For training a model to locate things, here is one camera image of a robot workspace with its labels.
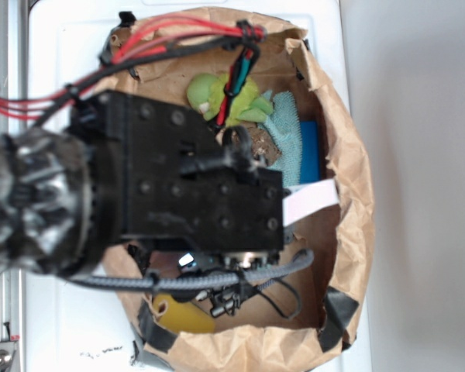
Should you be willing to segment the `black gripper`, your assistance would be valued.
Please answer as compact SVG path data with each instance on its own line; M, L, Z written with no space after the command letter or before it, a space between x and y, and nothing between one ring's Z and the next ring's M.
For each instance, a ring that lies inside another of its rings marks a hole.
M282 175L255 162L243 127L218 143L191 108L108 90L78 102L67 130L88 150L90 247L136 240L223 266L279 261Z

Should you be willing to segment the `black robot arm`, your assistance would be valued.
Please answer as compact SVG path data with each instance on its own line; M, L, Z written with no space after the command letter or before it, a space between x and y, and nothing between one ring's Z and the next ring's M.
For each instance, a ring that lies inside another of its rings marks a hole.
M0 135L0 272L84 277L131 241L273 263L281 173L257 164L243 127L218 142L192 109L118 91L78 102L59 133Z

